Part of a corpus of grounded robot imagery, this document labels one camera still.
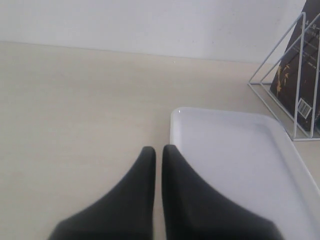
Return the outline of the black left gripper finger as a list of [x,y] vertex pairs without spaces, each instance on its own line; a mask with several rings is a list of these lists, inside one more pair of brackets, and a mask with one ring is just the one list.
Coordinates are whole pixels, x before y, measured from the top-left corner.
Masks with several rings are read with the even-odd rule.
[[136,161],[108,193],[109,240],[152,240],[156,151],[142,148]]
[[125,176],[102,198],[62,220],[51,240],[152,240],[156,151],[142,148]]

